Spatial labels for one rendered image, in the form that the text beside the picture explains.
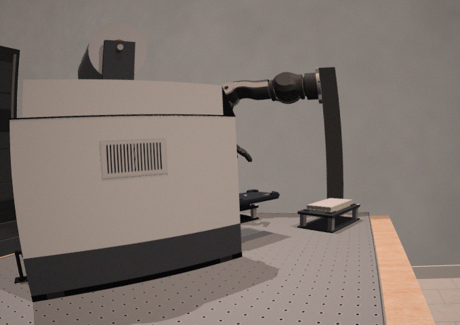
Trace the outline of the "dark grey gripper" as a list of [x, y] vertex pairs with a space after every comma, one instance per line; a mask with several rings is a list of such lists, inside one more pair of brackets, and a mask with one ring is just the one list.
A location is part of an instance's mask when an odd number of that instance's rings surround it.
[[238, 152], [241, 156], [244, 156], [244, 157], [248, 160], [248, 162], [252, 162], [251, 156], [249, 155], [249, 153], [248, 153], [245, 149], [241, 148], [241, 147], [238, 146], [238, 145], [236, 145], [236, 149], [237, 149], [237, 152]]

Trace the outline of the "cream well plate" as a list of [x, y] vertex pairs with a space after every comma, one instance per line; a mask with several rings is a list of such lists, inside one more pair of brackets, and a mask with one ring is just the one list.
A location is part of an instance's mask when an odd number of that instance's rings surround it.
[[339, 198], [328, 198], [312, 204], [308, 204], [306, 210], [326, 213], [339, 211], [353, 204], [352, 200], [339, 199]]

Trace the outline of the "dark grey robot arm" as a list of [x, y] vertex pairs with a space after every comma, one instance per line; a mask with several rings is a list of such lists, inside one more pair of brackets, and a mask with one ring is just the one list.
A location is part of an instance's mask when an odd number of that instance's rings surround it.
[[304, 73], [304, 77], [302, 77], [302, 74], [282, 72], [270, 81], [268, 79], [234, 81], [233, 83], [224, 83], [222, 87], [232, 109], [244, 98], [254, 100], [272, 99], [272, 101], [292, 104], [300, 98], [304, 100], [306, 96], [308, 100], [318, 100], [319, 104], [322, 104], [318, 68], [315, 68], [315, 73]]

